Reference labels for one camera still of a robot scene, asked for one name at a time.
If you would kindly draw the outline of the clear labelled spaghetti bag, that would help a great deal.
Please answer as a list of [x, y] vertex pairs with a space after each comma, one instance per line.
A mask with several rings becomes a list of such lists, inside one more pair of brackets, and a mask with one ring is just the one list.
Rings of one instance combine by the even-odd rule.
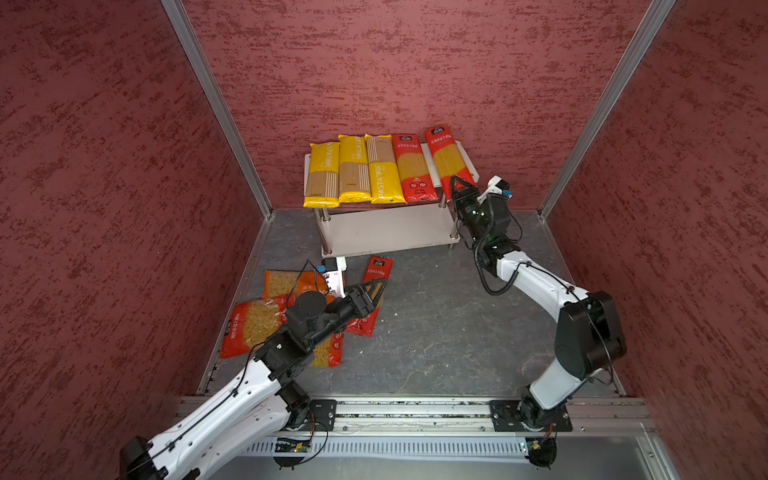
[[405, 201], [408, 204], [437, 201], [418, 138], [410, 134], [393, 134], [391, 140]]

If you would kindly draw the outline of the yellow spaghetti bag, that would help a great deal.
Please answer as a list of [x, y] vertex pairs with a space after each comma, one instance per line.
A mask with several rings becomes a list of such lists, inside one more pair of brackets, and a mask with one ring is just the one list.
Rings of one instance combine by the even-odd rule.
[[369, 165], [371, 203], [405, 204], [391, 136], [365, 135], [364, 140]]
[[367, 147], [363, 137], [339, 135], [339, 200], [363, 203], [372, 200]]
[[304, 208], [337, 208], [340, 205], [340, 143], [311, 144]]

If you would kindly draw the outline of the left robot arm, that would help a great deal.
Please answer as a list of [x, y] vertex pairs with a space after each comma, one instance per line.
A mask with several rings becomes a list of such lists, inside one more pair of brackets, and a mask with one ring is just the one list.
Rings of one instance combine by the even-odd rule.
[[298, 428], [310, 399], [295, 382], [315, 349], [378, 307], [387, 282], [347, 288], [333, 301], [301, 294], [286, 322], [249, 353], [244, 368], [187, 417], [151, 439], [136, 437], [120, 451], [122, 479], [207, 479], [253, 442]]

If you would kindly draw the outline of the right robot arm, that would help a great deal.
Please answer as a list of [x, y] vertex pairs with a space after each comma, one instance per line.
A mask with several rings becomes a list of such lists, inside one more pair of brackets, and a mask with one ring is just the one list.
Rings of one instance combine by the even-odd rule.
[[507, 235], [516, 221], [508, 208], [509, 184], [493, 178], [485, 191], [454, 175], [448, 181], [456, 226], [464, 227], [480, 282], [501, 296], [516, 288], [556, 323], [554, 360], [524, 387], [514, 418], [541, 431], [565, 413], [565, 404], [600, 371], [615, 378], [614, 362], [627, 353], [614, 299], [577, 287], [533, 261]]

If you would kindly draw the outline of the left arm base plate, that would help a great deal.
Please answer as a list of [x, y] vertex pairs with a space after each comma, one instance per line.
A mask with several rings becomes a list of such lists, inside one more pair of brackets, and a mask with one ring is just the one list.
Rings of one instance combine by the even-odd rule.
[[283, 431], [312, 432], [332, 431], [336, 420], [338, 401], [335, 399], [310, 399], [290, 406], [289, 417]]

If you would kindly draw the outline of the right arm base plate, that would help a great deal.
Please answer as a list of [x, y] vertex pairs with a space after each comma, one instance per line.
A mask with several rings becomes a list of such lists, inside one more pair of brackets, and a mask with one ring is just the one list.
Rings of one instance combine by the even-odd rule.
[[565, 404], [544, 410], [533, 400], [491, 400], [488, 404], [495, 432], [572, 432]]

